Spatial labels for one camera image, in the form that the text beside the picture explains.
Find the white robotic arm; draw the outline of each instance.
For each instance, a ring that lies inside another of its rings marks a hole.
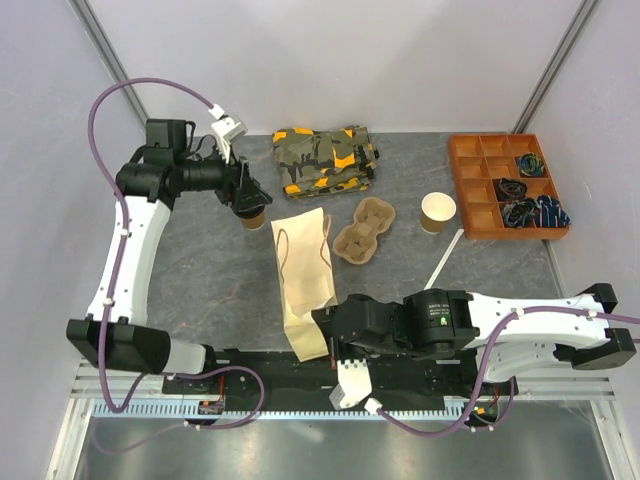
[[[331,400],[340,409],[358,404],[371,393],[367,358],[380,354],[458,366],[471,353],[481,371],[484,350],[492,345],[482,371],[486,384],[505,384],[526,370],[561,361],[582,370],[621,366],[635,354],[628,330],[609,328],[607,320],[596,317],[610,313],[616,303],[608,284],[557,300],[513,300],[431,289],[406,297],[402,304],[350,295],[340,305],[312,315],[335,353],[338,386]],[[531,313],[531,307],[573,310]],[[496,329],[510,314],[517,319],[500,332],[494,345]]]
[[[244,159],[236,159],[233,154],[231,142],[246,132],[242,122],[226,115],[219,106],[214,106],[211,113],[216,118],[212,124],[216,151],[210,156],[200,161],[189,159],[193,152],[187,151],[187,122],[150,119],[146,145],[136,150],[116,176],[129,212],[128,226],[125,230],[121,204],[117,203],[111,247],[96,295],[85,319],[72,319],[67,324],[67,338],[94,366],[102,361],[98,346],[105,306],[110,308],[104,340],[106,368],[199,374],[205,365],[215,364],[211,347],[181,342],[167,332],[146,327],[153,261],[180,194],[213,190],[241,219],[261,215],[272,201],[250,175]],[[107,298],[123,235],[126,244],[119,259],[118,281],[111,298]]]

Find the paper coffee cup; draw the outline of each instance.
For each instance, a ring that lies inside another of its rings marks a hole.
[[[244,225],[244,228],[247,230],[257,230],[264,224],[264,210],[260,212],[255,217],[251,218],[242,218],[240,217],[240,221]]]
[[[427,233],[442,231],[455,214],[456,202],[445,193],[430,193],[422,199],[420,223]]]

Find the gray work surface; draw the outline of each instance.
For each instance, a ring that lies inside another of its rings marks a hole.
[[[329,245],[353,223],[358,203],[377,196],[394,206],[391,228],[365,265],[332,255],[338,301],[365,293],[381,302],[422,290],[456,230],[460,215],[430,235],[419,223],[424,195],[456,197],[447,158],[448,134],[374,135],[380,150],[373,188],[319,198],[285,197],[271,138],[247,137],[236,147],[251,172],[273,196],[267,222],[322,207],[332,217]],[[470,241],[463,237],[436,287],[523,298],[557,296],[546,249],[540,241]],[[176,338],[215,348],[290,350],[282,328],[280,284],[271,225],[247,231],[213,193],[186,194],[158,246],[149,287],[149,326]]]
[[[219,432],[180,428],[124,455],[92,448],[86,480],[612,479],[595,420],[586,413],[589,404],[576,407],[518,403],[492,433],[466,430],[440,440],[382,420],[263,420]],[[111,449],[174,422],[92,420],[96,438]],[[80,472],[76,479],[83,480]]]
[[[284,198],[269,137],[246,138],[237,152],[250,160],[252,173],[274,197],[269,220],[323,207],[333,217],[330,242],[352,222],[363,198],[375,195],[391,203],[396,219],[378,237],[368,264],[353,266],[332,256],[338,300],[366,293],[388,302],[424,288],[461,226],[458,215],[444,232],[429,235],[418,221],[425,194],[455,197],[447,140],[447,134],[375,135],[381,157],[371,190],[298,201]],[[513,298],[558,294],[539,241],[462,237],[435,286]],[[184,195],[158,248],[148,324],[216,348],[288,350],[279,288],[269,224],[248,232],[213,194]],[[174,431],[122,456],[92,450],[85,458],[90,479],[607,479],[592,421],[590,414],[560,406],[519,402],[494,433],[467,430],[426,440],[384,421],[265,420],[232,431]],[[93,422],[102,443],[117,448],[170,421]]]

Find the purple cable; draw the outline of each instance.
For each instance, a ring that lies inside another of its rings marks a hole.
[[[551,313],[567,313],[570,315],[585,316],[585,315],[588,315],[589,313],[588,310],[581,310],[578,308],[569,308],[569,307],[527,307],[527,308],[523,308],[522,310],[524,311],[525,315],[529,313],[551,312]],[[636,325],[640,325],[640,318],[626,317],[624,315],[615,315],[612,313],[602,313],[602,312],[595,312],[595,314],[596,314],[596,317],[602,318],[605,320],[613,320],[616,322],[633,323]],[[504,327],[506,327],[509,322],[517,318],[518,318],[518,314],[516,312],[512,312],[508,314],[506,317],[500,320],[498,325],[496,325],[496,328],[494,328],[491,334],[489,335],[489,338],[487,339],[487,345],[484,349],[484,353],[482,354],[482,360],[480,360],[480,365],[478,366],[478,376],[476,377],[476,383],[473,386],[473,390],[471,392],[471,396],[469,397],[467,406],[463,410],[462,415],[460,415],[460,418],[458,418],[458,420],[453,422],[447,428],[440,430],[438,432],[424,432],[422,430],[418,430],[413,427],[410,427],[406,423],[403,423],[396,418],[393,418],[387,412],[382,410],[382,408],[379,408],[377,410],[378,415],[386,418],[391,423],[402,428],[403,430],[409,433],[412,433],[414,435],[418,435],[420,437],[442,438],[455,432],[458,428],[460,428],[464,424],[465,420],[469,417],[469,415],[471,415],[471,412],[473,411],[473,408],[476,402],[478,401],[478,398],[480,397],[480,388],[482,387],[482,382],[483,382],[485,373],[487,372],[487,366],[489,364],[489,355],[491,354],[491,350],[493,349],[498,339],[498,336],[500,335],[502,330],[504,330]],[[502,416],[503,419],[510,412],[512,401],[513,401],[513,390],[511,391],[511,397],[509,398],[509,406],[507,407],[507,410]]]
[[[96,98],[96,101],[93,103],[93,105],[91,106],[91,110],[89,111],[89,122],[87,125],[89,147],[91,148],[91,153],[93,154],[93,158],[95,159],[98,165],[98,168],[100,169],[100,171],[102,172],[102,175],[111,186],[111,189],[113,190],[113,193],[115,194],[116,199],[120,204],[120,208],[122,209],[122,228],[125,230],[129,229],[129,207],[127,206],[127,202],[124,199],[124,195],[118,188],[118,185],[116,185],[115,179],[113,178],[113,176],[111,176],[111,174],[109,173],[109,170],[107,170],[107,167],[104,164],[104,161],[100,156],[100,153],[98,152],[98,147],[96,145],[96,138],[95,138],[95,121],[96,121],[96,113],[98,112],[98,107],[100,107],[102,102],[109,95],[111,95],[113,92],[123,87],[135,85],[138,83],[158,83],[161,85],[174,87],[174,88],[177,88],[178,90],[182,90],[183,92],[186,92],[189,95],[197,98],[202,103],[204,103],[208,108],[213,108],[213,104],[209,100],[204,98],[199,93],[191,90],[190,88],[185,87],[184,85],[180,85],[179,83],[172,82],[170,80],[164,80],[162,78],[153,78],[153,77],[132,78],[131,80],[126,80],[124,82],[116,83],[115,85],[112,85],[111,87],[107,88],[104,92],[100,94],[100,96],[98,96],[98,98]],[[109,298],[112,300],[114,300],[113,294],[116,289],[116,283],[118,281],[118,274],[120,273],[120,267],[122,265],[122,258],[124,257],[124,249],[127,244],[127,239],[128,239],[128,235],[122,235],[120,237],[120,243],[118,244],[116,259],[113,264],[111,278],[109,279],[109,286],[107,287],[106,298]],[[113,402],[113,399],[111,398],[111,393],[109,392],[109,384],[107,383],[107,371],[105,367],[107,325],[109,324],[109,317],[111,316],[111,307],[112,305],[105,305],[104,310],[102,312],[102,321],[100,323],[100,333],[98,336],[98,373],[100,376],[100,388],[102,390],[102,396],[104,397],[104,401],[109,407],[109,410],[111,410],[114,413],[121,413],[129,405],[129,402],[131,401],[131,397],[133,396],[133,393],[136,387],[138,386],[138,384],[140,383],[144,375],[140,375],[135,380],[135,382],[133,382],[133,385],[131,386],[129,393],[127,393],[124,399],[124,402],[122,402],[122,405],[117,406]]]
[[[225,373],[225,372],[246,372],[250,375],[252,375],[256,381],[258,382],[258,386],[260,387],[260,398],[258,399],[258,403],[256,405],[256,407],[249,413],[249,415],[247,415],[246,417],[241,418],[240,420],[236,420],[235,422],[231,422],[231,423],[224,423],[221,425],[218,424],[214,424],[214,425],[200,425],[200,429],[201,430],[228,430],[230,428],[236,428],[236,427],[240,427],[241,425],[245,425],[247,423],[249,423],[251,420],[253,420],[253,418],[258,414],[258,412],[260,411],[260,409],[262,408],[262,405],[264,404],[264,399],[265,399],[265,387],[264,387],[264,382],[262,381],[262,378],[260,378],[260,375],[258,375],[255,370],[252,370],[248,367],[243,367],[240,365],[230,365],[228,367],[222,367],[222,368],[218,368],[216,370],[212,370],[211,372],[207,372],[207,373],[201,373],[198,375],[188,375],[188,374],[179,374],[176,375],[180,378],[184,378],[187,380],[204,380],[205,378],[209,378],[209,377],[213,377],[215,375],[219,375],[221,373]],[[135,442],[132,445],[129,445],[128,447],[124,447],[121,448],[119,450],[111,450],[108,448],[103,447],[102,445],[100,445],[100,443],[98,442],[96,435],[95,435],[95,427],[92,427],[91,430],[91,441],[93,442],[93,445],[96,447],[96,449],[104,454],[104,455],[120,455],[123,453],[127,453],[130,452],[131,450],[138,448],[140,445],[144,445],[145,443],[149,442],[150,440],[153,440],[154,438],[159,437],[160,435],[163,435],[167,432],[171,432],[173,430],[176,430],[177,428],[180,428],[184,426],[183,423],[176,423],[174,425],[169,425],[168,427],[165,427],[161,430],[158,430],[157,432],[149,435],[146,438],[143,438],[142,440],[139,440],[137,442]]]

